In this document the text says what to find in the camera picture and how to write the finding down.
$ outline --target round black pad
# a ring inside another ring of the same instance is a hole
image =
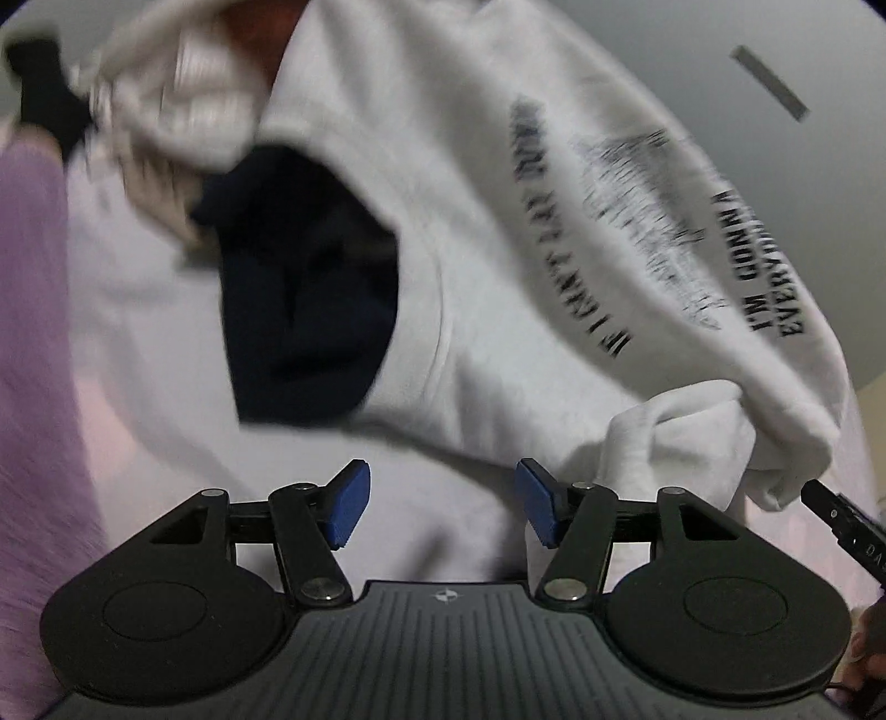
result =
[[[284,631],[271,587],[224,558],[169,549],[130,555],[133,567],[99,562],[52,597],[41,637],[66,687],[167,704],[230,685],[270,658]]]
[[[189,585],[139,583],[105,605],[105,622],[130,640],[171,640],[197,627],[206,616],[206,598]]]
[[[759,540],[666,552],[618,583],[606,620],[653,680],[738,702],[823,688],[851,630],[834,588]]]

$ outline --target lavender fabric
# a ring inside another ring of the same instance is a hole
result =
[[[31,720],[60,688],[43,655],[50,595],[104,550],[71,375],[61,163],[0,154],[0,717]]]

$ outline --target white sweatshirt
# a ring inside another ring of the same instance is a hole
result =
[[[221,5],[152,7],[99,79]],[[168,150],[218,169],[221,136]],[[254,141],[323,162],[397,235],[399,315],[365,419],[721,508],[743,475],[778,510],[830,464],[851,387],[812,297],[679,122],[548,5],[311,0]]]

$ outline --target ribbed black surface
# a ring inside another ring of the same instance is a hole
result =
[[[446,594],[454,591],[458,597]],[[829,720],[823,697],[778,708],[696,706],[618,663],[593,622],[535,606],[518,585],[374,583],[314,613],[256,675],[176,708],[71,696],[50,720]]]

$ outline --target metal screw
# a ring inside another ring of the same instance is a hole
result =
[[[587,585],[574,577],[558,577],[545,583],[545,594],[554,600],[575,602],[587,595]]]
[[[345,593],[345,586],[331,577],[315,577],[304,583],[301,591],[312,600],[334,600]]]

